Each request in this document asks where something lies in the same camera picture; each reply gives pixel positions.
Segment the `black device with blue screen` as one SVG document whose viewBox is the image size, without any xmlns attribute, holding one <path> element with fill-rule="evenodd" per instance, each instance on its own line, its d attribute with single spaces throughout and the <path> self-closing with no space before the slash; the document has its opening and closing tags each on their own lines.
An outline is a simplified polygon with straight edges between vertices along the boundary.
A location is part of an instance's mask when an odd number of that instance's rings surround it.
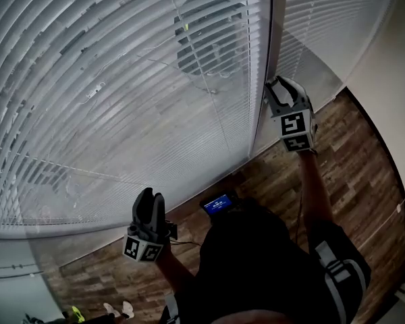
<svg viewBox="0 0 405 324">
<path fill-rule="evenodd" d="M 238 195 L 235 191 L 224 191 L 200 201 L 199 206 L 210 217 L 214 219 L 225 212 L 235 208 L 238 204 Z"/>
</svg>

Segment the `person's black shirt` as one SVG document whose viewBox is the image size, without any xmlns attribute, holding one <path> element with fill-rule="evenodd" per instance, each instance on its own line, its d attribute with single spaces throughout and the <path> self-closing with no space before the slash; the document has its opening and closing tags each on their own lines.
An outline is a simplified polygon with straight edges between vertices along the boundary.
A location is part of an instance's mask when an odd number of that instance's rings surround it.
<svg viewBox="0 0 405 324">
<path fill-rule="evenodd" d="M 308 250 L 274 213 L 252 207 L 213 223 L 189 292 L 175 293 L 159 324 L 214 324 L 228 315 L 268 311 L 293 324 L 350 324 L 371 280 L 343 229 L 320 222 Z"/>
</svg>

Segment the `person's right forearm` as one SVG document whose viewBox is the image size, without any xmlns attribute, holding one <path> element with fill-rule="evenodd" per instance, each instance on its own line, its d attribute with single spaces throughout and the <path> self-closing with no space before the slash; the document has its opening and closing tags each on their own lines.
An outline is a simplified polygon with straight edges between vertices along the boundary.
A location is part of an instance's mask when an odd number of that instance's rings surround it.
<svg viewBox="0 0 405 324">
<path fill-rule="evenodd" d="M 300 176 L 302 180 L 302 208 L 304 226 L 308 237 L 323 221 L 333 222 L 331 203 L 319 170 L 314 152 L 300 151 Z"/>
</svg>

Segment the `grey window frame post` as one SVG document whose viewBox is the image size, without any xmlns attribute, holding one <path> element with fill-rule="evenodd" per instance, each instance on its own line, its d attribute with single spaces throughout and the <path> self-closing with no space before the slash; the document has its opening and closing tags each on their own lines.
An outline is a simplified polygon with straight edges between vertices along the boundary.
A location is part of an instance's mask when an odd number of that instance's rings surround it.
<svg viewBox="0 0 405 324">
<path fill-rule="evenodd" d="M 259 45 L 249 48 L 251 133 L 248 156 L 257 151 L 257 134 L 261 129 L 265 83 L 276 75 L 284 29 L 286 0 L 260 0 Z"/>
</svg>

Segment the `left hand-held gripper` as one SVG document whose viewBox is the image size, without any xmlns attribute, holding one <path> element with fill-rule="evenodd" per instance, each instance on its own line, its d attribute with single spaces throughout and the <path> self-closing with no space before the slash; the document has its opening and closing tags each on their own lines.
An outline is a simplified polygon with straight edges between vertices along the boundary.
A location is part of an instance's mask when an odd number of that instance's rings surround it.
<svg viewBox="0 0 405 324">
<path fill-rule="evenodd" d="M 136 262 L 155 262 L 170 239 L 177 240 L 178 227 L 165 220 L 165 200 L 145 188 L 132 207 L 132 222 L 124 236 L 123 255 Z"/>
</svg>

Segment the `black office chair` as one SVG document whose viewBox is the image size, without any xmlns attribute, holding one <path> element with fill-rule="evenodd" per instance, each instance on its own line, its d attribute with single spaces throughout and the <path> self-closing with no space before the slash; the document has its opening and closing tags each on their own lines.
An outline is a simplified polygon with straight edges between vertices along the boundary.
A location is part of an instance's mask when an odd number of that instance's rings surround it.
<svg viewBox="0 0 405 324">
<path fill-rule="evenodd" d="M 186 0 L 185 5 L 196 0 Z M 185 74 L 213 75 L 227 66 L 236 54 L 242 33 L 243 3 L 208 0 L 173 20 L 175 36 L 182 47 L 178 67 Z"/>
</svg>

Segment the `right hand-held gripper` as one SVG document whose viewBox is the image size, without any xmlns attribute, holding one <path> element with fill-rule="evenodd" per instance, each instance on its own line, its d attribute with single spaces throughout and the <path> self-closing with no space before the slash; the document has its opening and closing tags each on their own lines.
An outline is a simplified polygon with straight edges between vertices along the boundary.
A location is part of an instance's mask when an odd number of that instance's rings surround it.
<svg viewBox="0 0 405 324">
<path fill-rule="evenodd" d="M 313 106 L 304 87 L 291 78 L 277 76 L 273 83 L 265 83 L 265 96 L 279 139 L 286 150 L 297 153 L 310 150 L 315 153 L 317 124 Z"/>
</svg>

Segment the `person's left forearm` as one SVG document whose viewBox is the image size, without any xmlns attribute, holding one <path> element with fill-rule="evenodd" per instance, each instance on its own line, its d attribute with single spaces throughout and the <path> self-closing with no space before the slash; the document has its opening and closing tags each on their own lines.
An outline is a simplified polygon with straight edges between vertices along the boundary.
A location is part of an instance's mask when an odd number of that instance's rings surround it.
<svg viewBox="0 0 405 324">
<path fill-rule="evenodd" d="M 191 290 L 195 276 L 172 253 L 169 244 L 163 246 L 155 264 L 175 293 Z"/>
</svg>

